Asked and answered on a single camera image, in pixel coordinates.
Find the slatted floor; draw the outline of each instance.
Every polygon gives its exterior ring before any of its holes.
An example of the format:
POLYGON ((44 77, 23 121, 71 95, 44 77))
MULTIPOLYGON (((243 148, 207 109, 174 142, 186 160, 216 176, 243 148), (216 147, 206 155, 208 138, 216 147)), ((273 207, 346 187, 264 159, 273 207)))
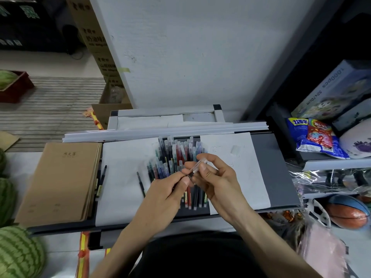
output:
POLYGON ((82 113, 98 103, 103 78, 30 77, 36 88, 18 104, 0 103, 0 131, 21 137, 8 152, 40 152, 70 131, 96 130, 82 113))

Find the red crate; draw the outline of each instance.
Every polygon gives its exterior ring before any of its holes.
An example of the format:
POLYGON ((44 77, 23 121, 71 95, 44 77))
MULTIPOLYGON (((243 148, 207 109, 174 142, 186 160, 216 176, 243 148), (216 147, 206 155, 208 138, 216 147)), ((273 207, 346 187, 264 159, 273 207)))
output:
POLYGON ((29 75, 24 71, 12 71, 18 75, 18 78, 7 86, 3 91, 0 91, 0 102, 18 103, 22 95, 26 91, 35 87, 31 82, 29 75))

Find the black shirt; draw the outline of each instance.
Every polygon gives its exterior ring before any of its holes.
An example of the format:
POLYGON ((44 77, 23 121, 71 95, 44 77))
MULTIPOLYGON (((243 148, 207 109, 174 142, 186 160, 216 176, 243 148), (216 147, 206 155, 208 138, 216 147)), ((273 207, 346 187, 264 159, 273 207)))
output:
POLYGON ((202 232, 157 239, 144 249, 129 277, 262 277, 240 236, 202 232))

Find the blue and orange basketball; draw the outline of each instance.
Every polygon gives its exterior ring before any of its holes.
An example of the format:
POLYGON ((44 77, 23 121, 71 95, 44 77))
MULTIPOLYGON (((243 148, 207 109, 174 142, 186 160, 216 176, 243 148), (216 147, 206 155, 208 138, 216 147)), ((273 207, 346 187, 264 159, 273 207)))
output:
POLYGON ((333 223, 345 229, 362 228, 370 220, 370 212, 367 206, 347 195, 332 196, 325 210, 333 223))

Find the person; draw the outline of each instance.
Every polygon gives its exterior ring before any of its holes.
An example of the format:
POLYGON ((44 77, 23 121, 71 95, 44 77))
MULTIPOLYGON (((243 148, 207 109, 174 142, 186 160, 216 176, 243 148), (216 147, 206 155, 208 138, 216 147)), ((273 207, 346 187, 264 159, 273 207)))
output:
POLYGON ((193 278, 226 273, 248 277, 320 278, 248 205, 235 171, 216 155, 197 155, 198 160, 202 158, 217 169, 201 163, 199 172, 190 180, 186 175, 195 162, 186 162, 182 172, 151 183, 133 220, 123 229, 91 278, 152 275, 193 278), (193 183, 206 192, 216 211, 238 235, 201 232, 149 243, 173 220, 184 191, 193 183), (142 250, 142 258, 133 269, 142 250))

